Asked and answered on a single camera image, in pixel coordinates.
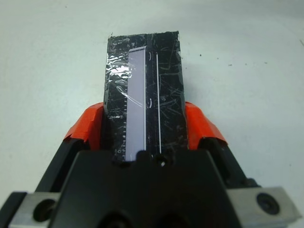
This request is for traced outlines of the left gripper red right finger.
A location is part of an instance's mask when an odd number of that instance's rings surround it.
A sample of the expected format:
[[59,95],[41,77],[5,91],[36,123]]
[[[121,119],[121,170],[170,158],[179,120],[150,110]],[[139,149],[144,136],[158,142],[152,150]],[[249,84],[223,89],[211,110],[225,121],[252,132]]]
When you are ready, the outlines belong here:
[[245,188],[249,180],[231,152],[220,130],[196,105],[186,102],[189,149],[210,152],[227,188]]

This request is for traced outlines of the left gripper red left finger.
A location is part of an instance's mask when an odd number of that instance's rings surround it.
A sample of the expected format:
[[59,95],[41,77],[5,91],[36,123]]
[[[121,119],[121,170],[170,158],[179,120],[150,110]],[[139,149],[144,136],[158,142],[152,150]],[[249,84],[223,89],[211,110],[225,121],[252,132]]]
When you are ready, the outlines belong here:
[[36,192],[60,192],[79,151],[99,150],[104,103],[94,104],[82,113],[68,130],[41,178]]

